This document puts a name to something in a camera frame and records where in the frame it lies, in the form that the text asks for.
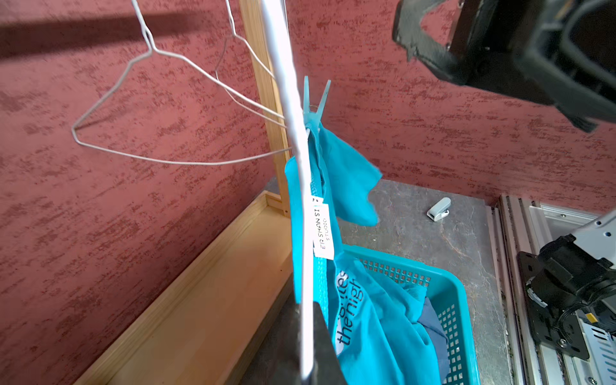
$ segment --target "wire hanger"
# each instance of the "wire hanger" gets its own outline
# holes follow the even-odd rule
[[[274,79],[274,80],[275,80],[275,78],[274,78],[274,74],[272,74],[272,72],[269,70],[269,68],[267,68],[267,67],[263,64],[263,62],[262,62],[262,61],[261,61],[261,60],[257,57],[257,55],[256,55],[256,54],[254,53],[254,51],[253,51],[253,48],[250,46],[250,44],[248,44],[248,41],[246,41],[246,39],[244,39],[244,38],[242,38],[240,35],[238,35],[238,34],[237,34],[237,32],[235,31],[235,20],[233,19],[233,13],[231,13],[231,5],[229,5],[229,0],[225,0],[225,2],[227,3],[227,13],[229,14],[229,23],[231,24],[231,35],[230,35],[230,36],[228,36],[228,37],[225,39],[225,45],[224,45],[224,47],[222,48],[222,53],[221,53],[221,56],[218,58],[218,63],[216,63],[216,67],[215,67],[215,69],[214,69],[214,74],[216,75],[216,79],[220,80],[220,79],[218,78],[218,67],[220,67],[220,65],[221,65],[221,63],[222,63],[222,58],[224,57],[224,55],[225,55],[225,51],[227,50],[227,44],[229,43],[229,40],[231,40],[231,39],[239,39],[241,42],[243,42],[244,44],[246,44],[246,47],[248,47],[248,50],[250,51],[250,54],[251,54],[251,55],[255,58],[255,60],[257,61],[257,63],[259,63],[259,64],[260,64],[260,66],[261,66],[261,67],[262,67],[262,68],[263,68],[263,69],[267,72],[267,74],[268,74],[269,76],[271,76],[271,77],[272,77],[272,79]],[[281,127],[286,128],[286,126],[285,126],[284,124],[282,124],[281,122],[279,122],[279,121],[277,121],[277,120],[275,120],[275,119],[272,119],[272,118],[270,118],[270,117],[268,117],[268,116],[265,116],[265,115],[263,115],[262,113],[259,113],[259,112],[255,111],[255,110],[253,110],[252,108],[249,108],[249,107],[248,107],[248,106],[246,106],[246,105],[243,105],[243,104],[242,104],[242,103],[240,103],[240,102],[239,102],[236,98],[234,98],[234,97],[233,97],[233,95],[232,95],[229,91],[227,91],[227,90],[225,90],[225,91],[226,91],[226,93],[228,93],[228,95],[231,97],[231,99],[233,99],[233,101],[234,101],[235,103],[237,103],[237,104],[238,104],[241,108],[245,108],[245,109],[247,109],[248,111],[250,111],[250,112],[254,113],[255,115],[259,115],[261,118],[264,118],[265,120],[269,120],[270,122],[272,122],[272,123],[274,123],[274,124],[277,124],[277,125],[279,125],[279,126],[281,126]]]
[[[232,26],[233,37],[240,38],[248,46],[248,49],[250,50],[251,55],[253,55],[253,57],[255,57],[255,59],[258,61],[258,63],[263,68],[265,68],[265,65],[254,54],[254,51],[253,51],[252,47],[250,47],[250,44],[248,44],[248,42],[244,38],[242,38],[241,36],[239,36],[239,35],[237,35],[235,33],[235,22],[233,21],[233,15],[231,14],[231,7],[229,6],[229,0],[226,0],[226,2],[227,2],[227,12],[229,13],[229,21],[230,21],[231,26]],[[141,10],[139,9],[139,5],[137,3],[137,0],[131,0],[131,3],[132,3],[133,8],[135,8],[135,13],[137,15],[137,19],[139,20],[139,24],[141,26],[141,34],[143,35],[145,43],[148,46],[148,51],[143,53],[143,54],[140,54],[140,55],[134,57],[133,59],[131,59],[128,62],[128,64],[126,65],[126,69],[124,70],[124,72],[122,73],[122,75],[120,76],[120,78],[118,79],[116,84],[109,91],[107,91],[107,93],[104,94],[98,101],[96,101],[96,103],[93,104],[93,106],[90,107],[79,119],[77,119],[77,121],[75,123],[73,123],[73,125],[71,126],[71,132],[73,134],[73,138],[74,138],[75,142],[77,142],[78,144],[80,144],[82,146],[85,146],[85,147],[94,148],[96,150],[105,151],[105,152],[113,153],[113,154],[116,154],[116,155],[128,156],[130,158],[147,160],[147,161],[152,161],[152,162],[157,162],[157,163],[182,164],[182,165],[189,165],[189,166],[222,166],[224,164],[233,164],[233,163],[239,163],[239,162],[250,161],[250,160],[254,160],[254,159],[258,159],[258,158],[263,158],[265,156],[274,155],[274,154],[285,152],[285,151],[288,151],[288,150],[291,149],[290,147],[288,147],[288,148],[284,148],[282,150],[276,150],[276,151],[268,152],[268,153],[265,153],[265,154],[254,155],[254,156],[249,156],[247,158],[241,158],[241,159],[235,159],[235,160],[229,160],[229,161],[190,162],[190,161],[162,160],[162,159],[150,158],[150,157],[147,157],[147,156],[139,156],[139,155],[135,155],[135,154],[131,154],[131,153],[126,153],[126,152],[112,150],[110,148],[105,148],[105,147],[101,147],[101,146],[90,144],[90,143],[85,143],[85,142],[82,142],[81,140],[79,140],[79,137],[77,136],[77,130],[80,128],[79,125],[81,123],[83,123],[83,121],[92,112],[96,111],[107,99],[109,99],[109,97],[111,97],[111,95],[113,95],[114,92],[116,92],[120,88],[120,86],[122,85],[122,83],[126,79],[128,73],[130,72],[132,66],[135,63],[140,62],[143,59],[147,59],[147,58],[151,57],[154,52],[156,52],[157,54],[162,55],[162,56],[174,57],[176,59],[181,59],[181,60],[185,61],[191,67],[193,67],[194,69],[199,71],[202,75],[205,75],[208,79],[210,79],[214,83],[218,84],[220,87],[223,87],[229,93],[229,95],[235,94],[237,97],[239,97],[240,99],[244,100],[245,102],[247,102],[247,103],[249,103],[251,105],[254,105],[255,107],[261,108],[262,110],[264,110],[267,113],[270,113],[270,114],[276,116],[277,118],[284,119],[284,116],[282,116],[281,114],[278,114],[277,112],[272,111],[271,109],[269,109],[269,108],[267,108],[267,107],[265,107],[265,106],[255,102],[254,100],[252,100],[252,99],[250,99],[250,98],[248,98],[246,96],[244,96],[243,94],[241,94],[238,91],[234,90],[233,88],[229,87],[228,85],[226,85],[222,81],[218,80],[217,76],[213,77],[209,73],[205,72],[204,69],[199,67],[197,64],[193,63],[186,56],[180,55],[180,54],[176,54],[174,52],[164,51],[164,50],[161,50],[158,47],[156,47],[156,43],[154,42],[154,37],[152,36],[152,32],[150,31],[148,26],[145,24],[144,16],[142,15]],[[269,71],[266,68],[265,68],[265,70],[269,73],[270,76],[273,77],[271,71]],[[257,113],[256,111],[253,111],[252,109],[250,109],[248,107],[245,107],[245,108],[247,108],[249,111],[251,111],[253,113],[256,113],[257,115],[259,115],[261,117],[264,117],[264,118],[266,118],[268,120],[272,120],[272,119],[267,118],[266,116],[264,116],[264,115],[262,115],[260,113]]]

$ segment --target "wooden shelf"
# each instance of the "wooden shelf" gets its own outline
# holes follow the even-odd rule
[[[76,384],[235,384],[291,293],[291,221],[260,194]]]

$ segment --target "white plastic clip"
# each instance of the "white plastic clip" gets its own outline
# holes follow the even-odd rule
[[[452,205],[452,200],[449,198],[441,199],[436,205],[432,206],[426,213],[434,222],[438,222],[449,215],[449,206]]]

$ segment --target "gray marble surface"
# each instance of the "gray marble surface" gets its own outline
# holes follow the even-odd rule
[[[276,181],[270,181],[266,189],[277,191]],[[450,215],[433,222],[426,212],[443,197],[452,200]],[[362,227],[339,220],[343,242],[420,261],[456,275],[466,289],[481,383],[510,384],[505,318],[496,288],[484,201],[389,180],[379,182],[370,193],[370,201],[379,214],[379,224]],[[285,304],[246,371],[243,384],[266,383],[275,346],[282,338],[280,325],[292,311],[291,302]]]

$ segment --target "perforated basket side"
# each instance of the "perforated basket side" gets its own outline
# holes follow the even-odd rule
[[[449,338],[450,372],[443,383],[480,385],[466,291],[460,280],[450,272],[421,262],[359,246],[344,245],[344,249],[374,274],[385,274],[400,284],[411,283],[427,287],[428,297]]]

